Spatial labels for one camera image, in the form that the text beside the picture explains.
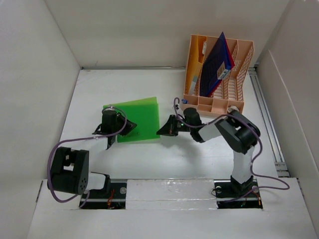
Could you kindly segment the green folder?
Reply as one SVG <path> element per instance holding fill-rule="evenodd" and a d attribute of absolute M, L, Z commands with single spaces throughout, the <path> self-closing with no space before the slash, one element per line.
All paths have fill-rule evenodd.
<path fill-rule="evenodd" d="M 128 120 L 137 126 L 127 135 L 118 135 L 118 143 L 128 143 L 159 139 L 157 131 L 160 128 L 159 105 L 156 97 L 113 104 L 121 109 Z"/>

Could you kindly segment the blue folder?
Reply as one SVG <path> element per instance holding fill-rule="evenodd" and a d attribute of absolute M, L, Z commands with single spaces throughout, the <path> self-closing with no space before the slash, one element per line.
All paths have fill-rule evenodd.
<path fill-rule="evenodd" d="M 222 32 L 203 64 L 199 95 L 210 97 L 233 67 L 234 61 Z"/>

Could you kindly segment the orange folder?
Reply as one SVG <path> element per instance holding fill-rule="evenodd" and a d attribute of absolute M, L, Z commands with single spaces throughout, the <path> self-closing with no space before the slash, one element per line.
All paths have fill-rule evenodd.
<path fill-rule="evenodd" d="M 185 93 L 188 95 L 192 95 L 195 92 L 195 85 L 204 61 L 206 40 L 206 36 L 191 36 L 185 76 Z"/>

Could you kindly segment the red folder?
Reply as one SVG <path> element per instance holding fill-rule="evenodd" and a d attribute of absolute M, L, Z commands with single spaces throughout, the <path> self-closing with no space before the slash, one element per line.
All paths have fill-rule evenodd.
<path fill-rule="evenodd" d="M 229 75 L 230 70 L 235 66 L 233 57 L 228 47 L 225 34 L 222 32 L 215 43 L 213 49 L 213 80 L 211 93 L 213 94 L 220 83 Z"/>

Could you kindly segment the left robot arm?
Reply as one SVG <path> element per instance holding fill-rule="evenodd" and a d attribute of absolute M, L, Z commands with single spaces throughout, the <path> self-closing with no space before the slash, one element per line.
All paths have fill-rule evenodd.
<path fill-rule="evenodd" d="M 61 146 L 68 142 L 106 139 L 107 148 L 115 142 L 116 136 L 125 136 L 138 125 L 128 120 L 127 115 L 119 108 L 107 107 L 102 110 L 102 121 L 91 137 L 67 139 L 57 143 L 50 152 L 47 162 L 47 187 L 53 198 L 65 203 L 87 188 L 89 179 L 88 150 L 73 150 Z"/>

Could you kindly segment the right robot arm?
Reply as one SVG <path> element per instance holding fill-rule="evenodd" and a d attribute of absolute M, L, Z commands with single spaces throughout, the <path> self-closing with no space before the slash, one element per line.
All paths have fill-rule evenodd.
<path fill-rule="evenodd" d="M 181 115 L 170 115 L 157 135 L 178 136 L 189 132 L 199 143 L 222 136 L 233 150 L 233 171 L 230 176 L 230 190 L 235 196 L 242 196 L 252 188 L 253 175 L 250 163 L 255 145 L 261 135 L 259 128 L 239 111 L 232 110 L 227 116 L 213 123 L 203 124 L 195 108 L 187 108 Z"/>

